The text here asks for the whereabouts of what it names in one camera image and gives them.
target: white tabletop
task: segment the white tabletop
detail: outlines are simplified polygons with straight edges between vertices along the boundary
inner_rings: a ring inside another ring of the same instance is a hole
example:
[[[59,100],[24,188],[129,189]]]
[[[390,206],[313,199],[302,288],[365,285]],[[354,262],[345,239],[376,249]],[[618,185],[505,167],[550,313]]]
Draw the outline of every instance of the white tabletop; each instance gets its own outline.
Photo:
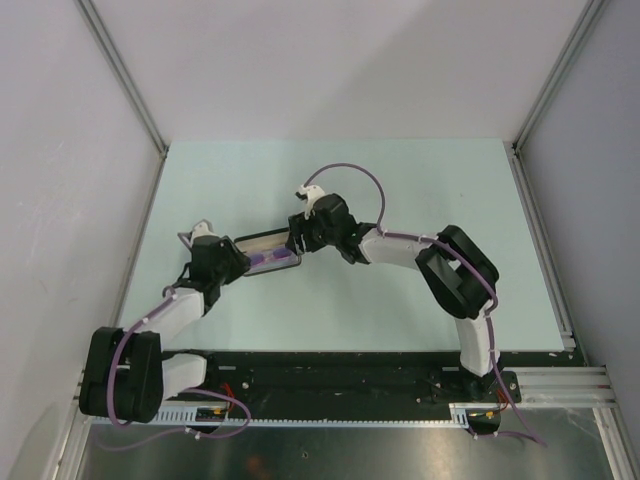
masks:
[[[561,350],[562,340],[503,144],[497,139],[340,142],[179,142],[171,145],[144,235],[121,325],[160,301],[189,252],[176,238],[199,220],[231,238],[287,225],[294,192],[317,168],[370,169],[387,194],[386,228],[432,233],[460,226],[500,272],[494,314],[502,350]],[[344,169],[314,183],[375,222],[375,186]],[[455,324],[421,274],[389,265],[349,265],[333,248],[300,267],[242,278],[169,348],[270,351],[446,351]]]

